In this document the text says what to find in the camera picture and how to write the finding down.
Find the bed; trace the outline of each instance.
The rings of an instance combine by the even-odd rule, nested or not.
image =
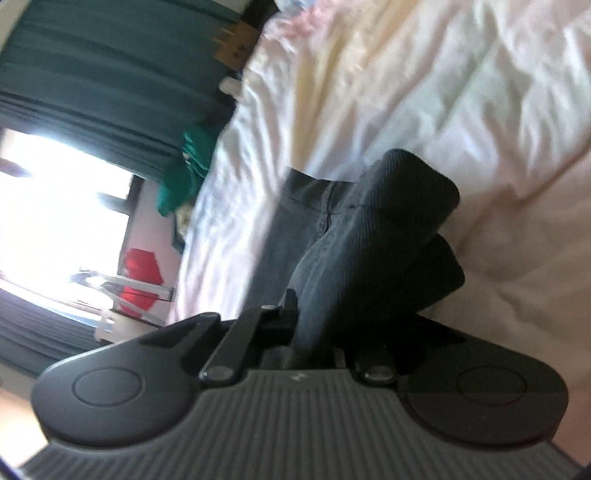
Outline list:
[[[240,312],[288,167],[355,181],[386,150],[458,186],[466,273],[427,315],[540,358],[556,443],[591,460],[591,6],[319,0],[265,27],[199,194],[170,321]]]

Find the pink wall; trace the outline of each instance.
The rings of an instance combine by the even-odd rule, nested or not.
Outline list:
[[[173,216],[169,215],[164,218],[156,210],[157,193],[158,184],[146,180],[139,196],[127,247],[154,252],[164,284],[167,287],[174,287],[181,263],[181,255],[172,245]],[[150,313],[162,320],[166,320],[169,310],[170,303],[158,301],[150,310]]]

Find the curtain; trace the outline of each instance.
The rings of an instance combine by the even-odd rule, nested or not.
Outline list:
[[[94,328],[0,288],[0,359],[37,377],[51,364],[100,347]]]
[[[183,131],[228,106],[212,0],[33,0],[0,53],[0,126],[159,180]]]

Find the window frame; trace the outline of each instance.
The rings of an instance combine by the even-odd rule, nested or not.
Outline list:
[[[2,143],[6,137],[7,129],[0,127],[0,148],[2,147]],[[129,184],[129,191],[127,197],[125,199],[121,199],[115,197],[113,195],[109,195],[106,193],[98,193],[96,195],[100,205],[104,208],[112,210],[114,212],[122,213],[128,216],[127,227],[125,228],[125,233],[123,237],[123,241],[121,243],[121,249],[119,250],[119,260],[118,260],[118,267],[117,267],[117,275],[122,275],[125,270],[125,252],[127,252],[127,246],[129,243],[129,237],[131,236],[131,231],[134,224],[135,214],[138,209],[139,198],[141,195],[142,188],[144,186],[144,179],[138,177],[137,175],[133,175],[131,182]],[[0,271],[0,280],[6,281],[8,283],[12,283],[10,278],[6,277]],[[65,299],[55,299],[52,297],[48,297],[43,293],[39,293],[36,291],[32,291],[29,288],[24,286],[16,285],[19,288],[23,288],[24,290],[29,291],[35,295],[38,295],[43,298],[47,298],[53,302],[60,303],[62,305],[77,308],[83,310],[84,312],[91,313],[91,314],[100,314],[101,309],[95,308],[90,305],[86,305],[84,303],[78,303],[76,301],[65,300]]]

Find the bright window light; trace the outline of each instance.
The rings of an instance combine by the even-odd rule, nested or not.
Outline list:
[[[115,275],[129,217],[97,193],[126,199],[133,175],[46,138],[8,131],[0,157],[31,172],[0,173],[0,271],[42,295],[111,308],[112,300],[72,284],[80,269]]]

